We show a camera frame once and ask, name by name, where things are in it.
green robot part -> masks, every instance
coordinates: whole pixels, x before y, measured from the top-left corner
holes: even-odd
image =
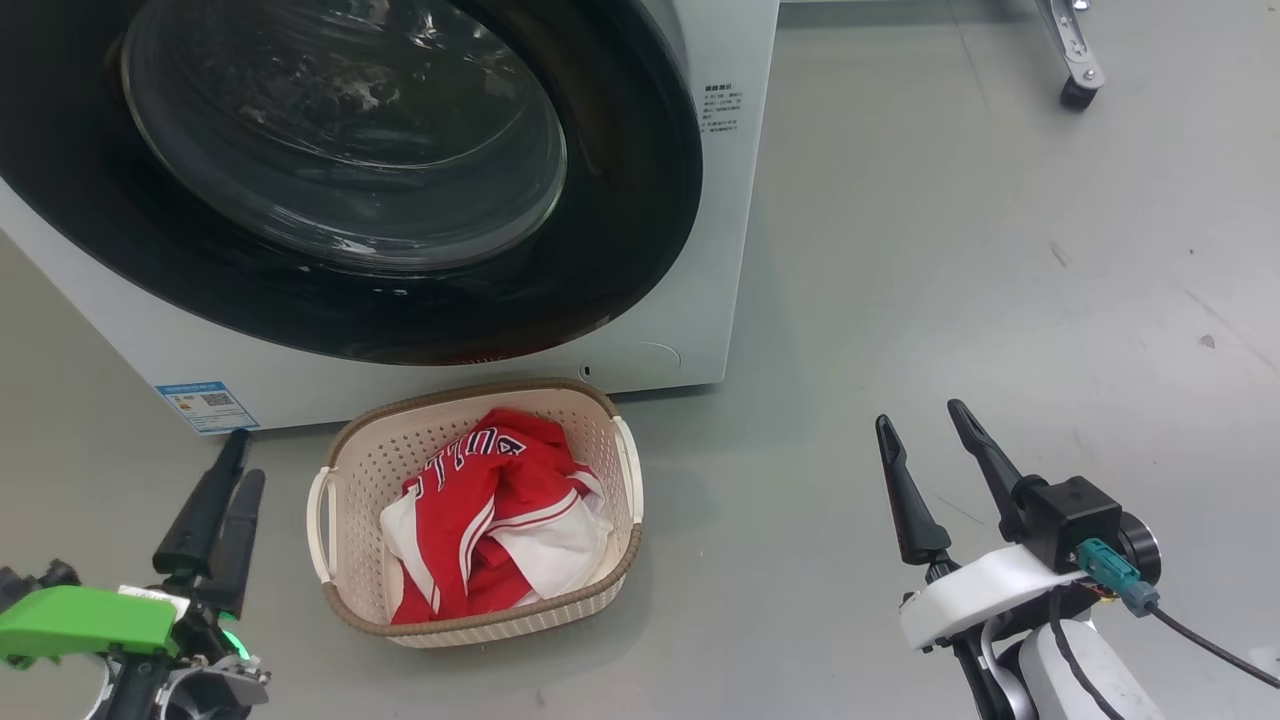
[[[169,637],[177,610],[161,600],[99,588],[61,585],[36,591],[0,614],[0,657],[26,669],[37,659],[123,652],[177,653]]]

blue label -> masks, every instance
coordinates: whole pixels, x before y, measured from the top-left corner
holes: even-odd
[[[223,383],[156,386],[156,392],[202,436],[259,427],[257,420]]]

basket rim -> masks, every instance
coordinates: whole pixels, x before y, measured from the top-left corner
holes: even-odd
[[[365,427],[371,425],[376,420],[384,418],[390,418],[392,415],[398,415],[408,410],[420,410],[422,407],[430,407],[433,405],[444,405],[445,402],[454,402],[458,400],[470,400],[472,397],[484,397],[486,395],[509,395],[513,392],[524,392],[531,389],[568,389],[585,395],[598,402],[604,411],[609,414],[611,418],[618,416],[618,407],[613,405],[609,396],[595,389],[594,387],[580,383],[577,380],[570,380],[566,378],[548,378],[544,380],[517,380],[507,383],[490,383],[483,386],[465,387],[457,389],[445,389],[440,392],[433,392],[430,395],[420,395],[417,397],[411,397],[408,400],[401,400],[399,402],[390,402],[383,405],[381,407],[375,407],[364,415],[360,415],[355,420],[343,425],[338,436],[333,438],[329,443],[329,452],[325,455],[325,465],[329,468],[334,466],[334,461],[338,460],[338,454],[346,447],[347,441],[351,436],[362,430]]]
[[[325,465],[333,468],[338,455],[346,447],[347,441],[351,439],[353,434],[364,429],[365,427],[389,418],[392,415],[398,415],[410,410],[419,410],[422,407],[430,407],[433,405],[443,405],[445,402],[454,402],[458,400],[470,400],[474,397],[484,397],[490,395],[508,395],[513,392],[536,391],[536,389],[566,389],[579,392],[594,400],[603,407],[611,418],[618,418],[618,409],[613,405],[607,395],[599,389],[576,380],[570,380],[566,378],[548,378],[541,380],[516,380],[506,383],[490,383],[483,386],[474,386],[458,389],[447,389],[442,392],[434,392],[430,395],[424,395],[419,397],[412,397],[408,400],[402,400],[399,402],[392,402],[383,405],[381,407],[375,407],[364,415],[360,415],[355,420],[347,423],[338,433],[338,436],[329,445],[329,452],[326,455]],[[502,610],[498,612],[486,612],[484,615],[471,615],[468,618],[456,618],[452,620],[436,620],[431,623],[415,623],[406,625],[383,625],[379,623],[370,623],[360,615],[357,615],[351,607],[347,606],[342,600],[342,594],[338,592],[338,585],[330,580],[324,583],[324,594],[329,601],[329,606],[333,609],[334,614],[346,623],[361,633],[369,635],[376,635],[383,638],[399,638],[410,635],[436,635],[442,633],[452,633],[457,630],[471,630],[475,628],[484,628],[489,625],[500,625],[503,623],[511,623],[515,620],[521,620],[525,618],[531,618],[534,615],[541,615],[543,612],[549,612],[553,610],[559,610],[561,607],[582,602],[590,600],[608,588],[613,587],[622,580],[622,577],[627,574],[631,569],[632,562],[635,562],[636,555],[640,552],[640,541],[644,537],[643,523],[636,523],[631,527],[631,538],[627,542],[626,550],[622,552],[622,559],[618,564],[609,571],[608,575],[600,578],[599,580],[591,583],[585,588],[579,588],[571,593],[557,596],[548,600],[540,600],[532,605],[526,605],[522,607],[512,607],[509,610]]]
[[[627,550],[622,553],[622,559],[618,561],[617,566],[609,571],[608,575],[591,583],[585,588],[576,589],[571,593],[557,596],[549,600],[540,600],[532,605],[526,605],[524,607],[512,607],[511,610],[500,610],[498,612],[485,612],[484,615],[471,615],[468,618],[456,618],[453,620],[435,620],[433,623],[415,623],[411,625],[383,625],[379,623],[370,623],[360,615],[356,615],[347,603],[342,601],[342,596],[338,593],[338,585],[332,580],[324,584],[324,594],[329,601],[329,606],[333,607],[334,614],[356,630],[365,633],[367,635],[376,635],[380,638],[402,638],[411,635],[439,635],[443,633],[453,633],[457,630],[471,630],[476,628],[488,628],[493,625],[502,625],[504,623],[512,623],[515,620],[522,620],[525,618],[532,618],[534,615],[541,615],[544,612],[550,612],[566,607],[568,605],[575,605],[585,600],[591,600],[593,597],[603,593],[617,583],[622,582],[622,577],[627,574],[631,569],[632,562],[635,562],[636,555],[640,552],[640,541],[644,536],[644,528],[640,524],[631,527],[631,539],[627,542]]]

white fabric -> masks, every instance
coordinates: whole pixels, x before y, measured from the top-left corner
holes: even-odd
[[[532,603],[538,602],[541,598],[543,598],[543,596],[535,593],[534,591],[529,591],[529,594],[526,594],[525,597],[520,598],[520,601],[516,602],[516,605],[513,605],[512,607],[524,607],[526,605],[532,605]]]
[[[383,525],[383,539],[387,542],[387,550],[404,562],[404,570],[422,591],[422,597],[431,605],[431,610],[439,612],[440,589],[435,587],[435,579],[431,578],[431,573],[426,569],[422,555],[417,550],[417,510],[413,506],[416,500],[416,495],[411,492],[383,510],[379,518]],[[489,511],[490,514],[493,511],[492,502]]]
[[[603,498],[596,493],[588,498]],[[613,524],[594,512],[591,505],[572,493],[557,514],[513,524],[511,520],[489,530],[539,597],[549,598],[581,588],[604,557]]]
[[[582,483],[584,486],[588,487],[588,489],[591,491],[590,495],[582,498],[582,502],[586,502],[586,506],[591,509],[591,512],[599,515],[603,519],[604,487],[600,484],[599,478],[596,478],[590,473],[582,473],[582,471],[571,473],[570,478],[573,478],[575,480]],[[613,529],[612,523],[609,524],[609,529],[611,530]]]

washing machine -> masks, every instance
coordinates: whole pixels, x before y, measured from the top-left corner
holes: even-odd
[[[0,228],[196,432],[723,379],[778,0],[0,5]]]

